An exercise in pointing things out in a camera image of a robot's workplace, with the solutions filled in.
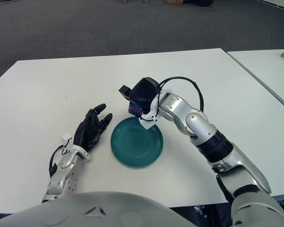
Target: table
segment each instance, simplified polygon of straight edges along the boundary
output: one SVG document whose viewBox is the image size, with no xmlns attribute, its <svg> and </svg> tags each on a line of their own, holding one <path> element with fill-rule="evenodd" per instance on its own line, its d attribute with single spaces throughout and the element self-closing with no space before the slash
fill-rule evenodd
<svg viewBox="0 0 284 227">
<path fill-rule="evenodd" d="M 263 0 L 263 1 L 270 2 L 277 7 L 280 7 L 280 6 L 284 7 L 284 0 Z"/>
<path fill-rule="evenodd" d="M 284 50 L 228 52 L 284 105 Z"/>
<path fill-rule="evenodd" d="M 60 136 L 73 135 L 88 109 L 100 103 L 107 105 L 101 116 L 114 117 L 84 166 L 77 192 L 131 192 L 168 207 L 225 202 L 206 159 L 165 119 L 158 123 L 163 151 L 152 165 L 129 168 L 112 154 L 114 127 L 131 117 L 118 89 L 132 88 L 142 77 L 172 76 L 197 82 L 210 122 L 264 173 L 273 195 L 284 194 L 284 106 L 223 50 L 30 60 L 16 62 L 0 78 L 0 212 L 41 202 Z M 174 80 L 168 87 L 199 106 L 190 83 Z"/>
</svg>

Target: silver arm segment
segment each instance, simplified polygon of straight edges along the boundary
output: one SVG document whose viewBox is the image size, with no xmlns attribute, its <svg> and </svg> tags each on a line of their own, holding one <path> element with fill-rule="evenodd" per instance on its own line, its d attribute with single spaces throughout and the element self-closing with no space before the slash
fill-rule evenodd
<svg viewBox="0 0 284 227">
<path fill-rule="evenodd" d="M 159 114 L 190 136 L 192 144 L 218 174 L 219 186 L 232 202 L 233 225 L 284 226 L 284 210 L 269 195 L 267 179 L 234 143 L 208 122 L 203 112 L 192 108 L 179 96 L 167 93 L 159 102 Z M 220 138 L 224 145 L 217 142 Z"/>
<path fill-rule="evenodd" d="M 50 179 L 42 202 L 75 193 L 83 164 L 89 160 L 88 152 L 82 147 L 74 145 L 71 135 L 65 134 L 61 136 L 61 139 L 66 152 Z"/>
</svg>

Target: wire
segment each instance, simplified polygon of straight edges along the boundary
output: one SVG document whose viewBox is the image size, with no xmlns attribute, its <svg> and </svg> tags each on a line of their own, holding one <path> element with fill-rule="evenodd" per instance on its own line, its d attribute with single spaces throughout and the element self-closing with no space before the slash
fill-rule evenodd
<svg viewBox="0 0 284 227">
<path fill-rule="evenodd" d="M 67 140 L 67 143 L 65 145 L 60 145 L 59 147 L 57 147 L 57 149 L 53 152 L 52 156 L 51 156 L 51 160 L 49 161 L 49 175 L 52 177 L 53 175 L 53 157 L 55 156 L 55 153 L 60 150 L 61 148 L 65 148 L 68 143 L 70 142 L 72 138 L 68 139 Z"/>
<path fill-rule="evenodd" d="M 159 89 L 159 90 L 158 90 L 158 104 L 157 104 L 156 117 L 158 116 L 158 113 L 159 113 L 160 92 L 161 92 L 163 86 L 164 86 L 167 82 L 171 81 L 172 79 L 184 79 L 184 80 L 187 80 L 187 81 L 189 81 L 190 83 L 192 83 L 192 84 L 194 85 L 195 89 L 197 90 L 197 92 L 198 92 L 198 94 L 199 94 L 200 110 L 203 112 L 203 111 L 204 111 L 204 100 L 203 100 L 203 95 L 202 95 L 202 93 L 201 93 L 201 91 L 200 91 L 198 85 L 197 85 L 194 81 L 192 81 L 191 79 L 186 78 L 186 77 L 170 77 L 170 78 L 167 78 L 167 79 L 163 80 L 163 81 L 160 82 L 159 85 L 158 85 L 158 89 Z"/>
<path fill-rule="evenodd" d="M 68 151 L 68 149 L 65 149 L 65 152 L 64 152 L 64 148 L 63 148 L 61 155 L 65 155 L 67 151 Z"/>
<path fill-rule="evenodd" d="M 60 150 L 61 148 L 63 148 L 63 145 L 60 145 L 59 147 L 57 147 L 57 149 L 53 152 L 52 156 L 51 156 L 51 160 L 49 161 L 49 175 L 52 177 L 53 172 L 52 172 L 52 168 L 53 168 L 53 157 L 55 155 L 55 153 Z"/>
<path fill-rule="evenodd" d="M 152 121 L 153 121 L 153 119 L 151 119 L 151 120 L 146 120 L 146 119 L 144 119 L 144 118 L 142 118 L 142 117 L 140 117 L 140 119 L 141 119 L 141 120 L 144 120 L 144 121 L 146 121 L 146 122 L 152 122 Z"/>
</svg>

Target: green plate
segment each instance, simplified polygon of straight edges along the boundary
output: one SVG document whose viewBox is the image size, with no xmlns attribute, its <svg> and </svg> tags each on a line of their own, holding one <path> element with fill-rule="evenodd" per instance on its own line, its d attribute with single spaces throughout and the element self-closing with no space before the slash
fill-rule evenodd
<svg viewBox="0 0 284 227">
<path fill-rule="evenodd" d="M 160 156 L 163 137 L 156 125 L 146 130 L 137 117 L 130 117 L 114 128 L 110 145 L 120 162 L 132 167 L 143 167 Z"/>
</svg>

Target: floor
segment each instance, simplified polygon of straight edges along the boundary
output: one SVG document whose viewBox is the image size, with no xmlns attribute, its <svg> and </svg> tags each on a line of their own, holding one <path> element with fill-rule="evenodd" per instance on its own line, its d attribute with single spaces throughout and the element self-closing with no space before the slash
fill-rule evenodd
<svg viewBox="0 0 284 227">
<path fill-rule="evenodd" d="M 19 60 L 207 48 L 284 49 L 284 10 L 256 0 L 0 2 L 0 76 Z M 230 225 L 229 204 L 173 210 L 201 227 Z"/>
</svg>

